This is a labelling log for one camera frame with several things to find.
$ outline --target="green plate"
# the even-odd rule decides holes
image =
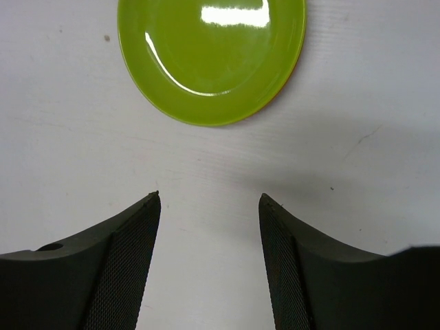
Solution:
[[[120,0],[122,54],[167,115],[203,126],[242,120],[283,88],[303,46],[305,0]]]

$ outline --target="white table surface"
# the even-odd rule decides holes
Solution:
[[[440,1],[308,7],[279,97],[210,129],[168,118],[137,90],[116,0],[0,1],[0,253],[159,190],[137,328],[268,330],[261,193],[365,250],[439,243]]]

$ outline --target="mesh pad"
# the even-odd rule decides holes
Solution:
[[[260,231],[276,330],[312,330],[291,234],[269,203],[260,204]]]
[[[159,225],[157,200],[113,233],[82,329],[135,329]]]

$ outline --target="scratch mark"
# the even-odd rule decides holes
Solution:
[[[351,149],[349,150],[349,152],[348,153],[346,153],[346,155],[344,156],[344,159],[342,160],[342,161],[344,161],[344,160],[346,160],[351,154],[352,154],[352,152],[354,152],[354,150],[362,143],[362,141],[364,141],[365,139],[368,139],[368,138],[370,138],[371,136],[373,136],[373,135],[375,135],[376,133],[377,133],[377,131],[379,131],[380,129],[381,129],[381,127],[382,126],[384,126],[383,124],[380,124],[373,132],[371,132],[371,133],[369,133],[369,134],[367,134],[367,135],[365,135],[365,136],[363,136],[363,137],[361,137],[360,139],[359,139],[359,141],[357,141],[357,143],[353,146],[353,147],[351,147]]]
[[[13,115],[8,115],[7,118],[11,119],[11,120],[16,120],[17,122],[24,122],[24,123],[32,124],[32,125],[38,126],[38,127],[56,127],[56,128],[59,128],[59,129],[67,130],[69,132],[73,132],[73,133],[84,133],[84,134],[92,134],[92,135],[102,136],[102,134],[98,133],[98,132],[91,132],[91,131],[84,131],[84,130],[80,130],[80,129],[73,129],[72,127],[68,127],[68,126],[63,125],[63,124],[54,124],[53,122],[39,122],[38,120],[34,120],[32,118],[30,118],[30,119],[20,118],[20,117],[15,117]]]

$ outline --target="screw hole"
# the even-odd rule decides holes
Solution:
[[[63,247],[63,244],[50,243],[50,244],[47,244],[47,245],[40,247],[37,251],[54,251],[54,250],[61,249],[62,247]]]

